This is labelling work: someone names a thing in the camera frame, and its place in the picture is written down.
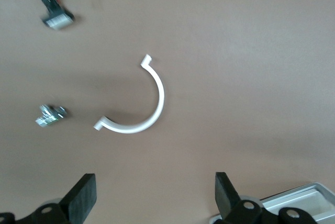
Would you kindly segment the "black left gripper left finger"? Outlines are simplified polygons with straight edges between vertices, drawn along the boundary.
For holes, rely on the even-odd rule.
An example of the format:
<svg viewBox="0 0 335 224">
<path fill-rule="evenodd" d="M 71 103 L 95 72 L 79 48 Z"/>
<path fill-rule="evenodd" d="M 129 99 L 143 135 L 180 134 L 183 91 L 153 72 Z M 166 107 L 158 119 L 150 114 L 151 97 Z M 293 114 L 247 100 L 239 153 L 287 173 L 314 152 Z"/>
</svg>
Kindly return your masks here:
<svg viewBox="0 0 335 224">
<path fill-rule="evenodd" d="M 1 223 L 84 223 L 96 200 L 96 176 L 84 174 L 58 203 L 44 204 L 22 219 L 2 212 Z"/>
</svg>

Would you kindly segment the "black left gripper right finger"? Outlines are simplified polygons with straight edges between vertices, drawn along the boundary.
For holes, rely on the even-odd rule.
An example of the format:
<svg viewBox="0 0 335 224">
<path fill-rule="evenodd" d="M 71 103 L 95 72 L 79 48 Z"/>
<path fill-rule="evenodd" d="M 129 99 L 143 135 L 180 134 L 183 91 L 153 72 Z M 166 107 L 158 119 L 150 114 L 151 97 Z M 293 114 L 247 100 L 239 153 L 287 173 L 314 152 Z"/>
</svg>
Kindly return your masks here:
<svg viewBox="0 0 335 224">
<path fill-rule="evenodd" d="M 284 207 L 275 215 L 252 200 L 241 199 L 225 172 L 215 174 L 215 201 L 221 215 L 215 223 L 316 223 L 299 208 Z"/>
</svg>

